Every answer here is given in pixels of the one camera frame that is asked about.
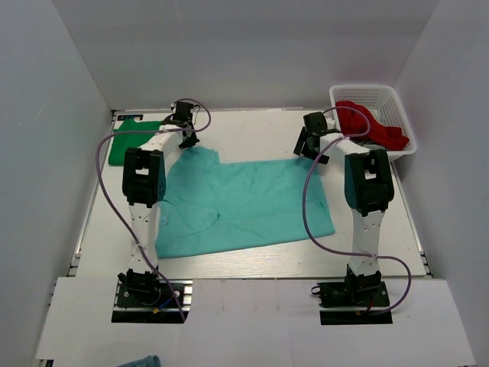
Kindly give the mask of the teal t-shirt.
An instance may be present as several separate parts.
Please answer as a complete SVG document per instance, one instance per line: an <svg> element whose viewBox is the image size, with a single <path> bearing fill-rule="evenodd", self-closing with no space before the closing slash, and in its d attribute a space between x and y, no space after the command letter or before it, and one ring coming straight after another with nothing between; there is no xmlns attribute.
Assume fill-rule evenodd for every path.
<svg viewBox="0 0 489 367"><path fill-rule="evenodd" d="M318 171L307 158L222 163L193 148L167 175L160 259L296 242L335 233Z"/></svg>

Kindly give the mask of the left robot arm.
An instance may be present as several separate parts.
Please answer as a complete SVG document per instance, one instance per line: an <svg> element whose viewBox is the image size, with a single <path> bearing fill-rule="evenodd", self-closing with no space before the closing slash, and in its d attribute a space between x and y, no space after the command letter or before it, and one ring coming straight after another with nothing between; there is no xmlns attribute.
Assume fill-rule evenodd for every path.
<svg viewBox="0 0 489 367"><path fill-rule="evenodd" d="M144 305L152 306L161 297L156 265L157 215L166 192L165 159L175 149L194 146L199 139L193 132L193 115L200 106L179 100L171 105L171 115L160 125L160 133L136 148L128 148L123 164L122 192L128 201L131 230L131 259L126 274L119 280L126 294L133 294Z"/></svg>

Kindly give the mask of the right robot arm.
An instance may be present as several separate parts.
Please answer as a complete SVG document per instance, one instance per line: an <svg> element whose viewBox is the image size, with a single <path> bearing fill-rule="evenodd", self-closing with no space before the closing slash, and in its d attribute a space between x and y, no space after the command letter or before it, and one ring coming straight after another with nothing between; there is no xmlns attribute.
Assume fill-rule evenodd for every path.
<svg viewBox="0 0 489 367"><path fill-rule="evenodd" d="M321 112L303 116L304 126L294 154L344 168L345 200L353 218L352 247L345 276L345 295L353 304L364 304L381 286L377 260L381 223L394 196L387 152L358 145L340 131L328 128Z"/></svg>

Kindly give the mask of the red t-shirt in basket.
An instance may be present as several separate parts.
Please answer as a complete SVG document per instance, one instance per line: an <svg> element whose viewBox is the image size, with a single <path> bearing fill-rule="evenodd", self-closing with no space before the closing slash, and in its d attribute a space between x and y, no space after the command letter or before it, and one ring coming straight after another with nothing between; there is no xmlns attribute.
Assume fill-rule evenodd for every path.
<svg viewBox="0 0 489 367"><path fill-rule="evenodd" d="M364 106L352 101L340 101L335 105L344 135L359 135L358 141L372 141L391 151L402 151L410 143L400 127L381 125Z"/></svg>

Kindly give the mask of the blue label sticker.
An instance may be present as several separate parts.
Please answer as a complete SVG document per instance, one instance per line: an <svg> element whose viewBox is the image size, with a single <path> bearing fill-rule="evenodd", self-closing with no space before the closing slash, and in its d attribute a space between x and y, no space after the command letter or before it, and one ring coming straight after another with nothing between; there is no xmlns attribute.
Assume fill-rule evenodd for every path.
<svg viewBox="0 0 489 367"><path fill-rule="evenodd" d="M135 121L142 121L144 119L143 114L124 114L124 115L118 115L117 120L118 121L125 121L128 119L132 119Z"/></svg>

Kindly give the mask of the grey garment in basket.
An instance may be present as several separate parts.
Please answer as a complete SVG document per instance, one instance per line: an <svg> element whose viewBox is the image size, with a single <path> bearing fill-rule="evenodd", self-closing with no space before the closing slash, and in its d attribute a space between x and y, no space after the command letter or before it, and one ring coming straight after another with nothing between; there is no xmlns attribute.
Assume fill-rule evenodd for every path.
<svg viewBox="0 0 489 367"><path fill-rule="evenodd" d="M357 145L369 149L369 150L383 150L387 151L387 148L385 148L383 145L379 145L375 143L372 140L367 140L367 141L356 141L355 142Z"/></svg>

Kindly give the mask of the folded green t-shirt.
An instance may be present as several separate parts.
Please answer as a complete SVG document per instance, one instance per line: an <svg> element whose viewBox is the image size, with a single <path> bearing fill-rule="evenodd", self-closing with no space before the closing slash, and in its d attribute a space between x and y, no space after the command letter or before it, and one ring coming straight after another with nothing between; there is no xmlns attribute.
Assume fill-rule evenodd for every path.
<svg viewBox="0 0 489 367"><path fill-rule="evenodd" d="M112 147L108 156L108 164L111 166L122 166L124 164L125 152L128 148L138 148L154 137L154 133L160 128L159 121L138 122L134 119L125 119L115 132L141 131L145 134L117 135L112 140Z"/></svg>

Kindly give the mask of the white plastic basket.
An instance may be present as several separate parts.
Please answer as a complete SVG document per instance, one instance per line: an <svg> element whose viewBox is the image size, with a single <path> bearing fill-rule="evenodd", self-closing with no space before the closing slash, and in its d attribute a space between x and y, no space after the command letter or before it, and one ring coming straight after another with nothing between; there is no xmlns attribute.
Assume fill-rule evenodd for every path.
<svg viewBox="0 0 489 367"><path fill-rule="evenodd" d="M401 129L409 142L402 150L388 151L390 161L416 152L413 130L394 88L379 84L334 85L329 88L329 98L332 106L340 101L351 101L364 106L380 125Z"/></svg>

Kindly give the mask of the dark teal cloth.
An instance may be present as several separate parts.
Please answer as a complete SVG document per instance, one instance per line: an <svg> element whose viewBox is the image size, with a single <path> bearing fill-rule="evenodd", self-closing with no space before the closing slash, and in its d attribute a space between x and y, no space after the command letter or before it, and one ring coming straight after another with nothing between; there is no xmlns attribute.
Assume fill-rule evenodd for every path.
<svg viewBox="0 0 489 367"><path fill-rule="evenodd" d="M119 367L161 367L160 358L156 355L146 356L120 365Z"/></svg>

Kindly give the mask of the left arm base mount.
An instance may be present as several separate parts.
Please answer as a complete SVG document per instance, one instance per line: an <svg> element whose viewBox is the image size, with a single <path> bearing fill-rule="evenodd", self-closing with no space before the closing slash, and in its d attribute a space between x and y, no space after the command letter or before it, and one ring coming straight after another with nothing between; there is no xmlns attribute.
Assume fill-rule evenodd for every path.
<svg viewBox="0 0 489 367"><path fill-rule="evenodd" d="M160 281L152 295L132 291L118 281L111 321L138 324L184 323L171 290L164 281Z"/></svg>

